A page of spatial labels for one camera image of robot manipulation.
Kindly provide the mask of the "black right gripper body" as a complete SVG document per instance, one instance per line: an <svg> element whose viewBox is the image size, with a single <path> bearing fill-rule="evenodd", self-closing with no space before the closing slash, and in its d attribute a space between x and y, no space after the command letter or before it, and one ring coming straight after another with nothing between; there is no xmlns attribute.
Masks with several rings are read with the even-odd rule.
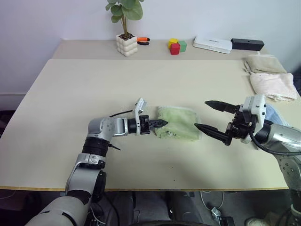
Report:
<svg viewBox="0 0 301 226"><path fill-rule="evenodd" d="M235 114L232 122L229 122L226 128L226 134L231 138L245 139L249 132L254 132L257 116L248 112L242 112L241 105L235 106Z"/></svg>

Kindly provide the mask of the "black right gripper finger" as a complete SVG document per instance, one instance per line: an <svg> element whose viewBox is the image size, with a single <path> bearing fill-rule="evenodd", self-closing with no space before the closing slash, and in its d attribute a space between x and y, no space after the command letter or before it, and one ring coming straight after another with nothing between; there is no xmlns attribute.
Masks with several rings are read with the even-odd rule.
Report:
<svg viewBox="0 0 301 226"><path fill-rule="evenodd" d="M205 104L217 111L228 112L232 114L236 114L240 109L240 105L232 105L226 102L216 100L205 101Z"/></svg>
<svg viewBox="0 0 301 226"><path fill-rule="evenodd" d="M205 133L206 135L217 139L219 141L222 141L225 145L229 146L232 142L232 136L230 136L229 134L220 132L217 128L206 125L206 124L199 124L199 123L195 123L194 126L202 131L203 133Z"/></svg>

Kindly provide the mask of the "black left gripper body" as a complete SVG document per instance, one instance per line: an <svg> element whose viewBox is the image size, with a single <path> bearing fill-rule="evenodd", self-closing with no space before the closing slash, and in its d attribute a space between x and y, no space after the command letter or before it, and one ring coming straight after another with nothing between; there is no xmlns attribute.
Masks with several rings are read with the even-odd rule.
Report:
<svg viewBox="0 0 301 226"><path fill-rule="evenodd" d="M150 123L149 123L149 116L148 115L141 115L140 116L140 135L150 134Z"/></svg>

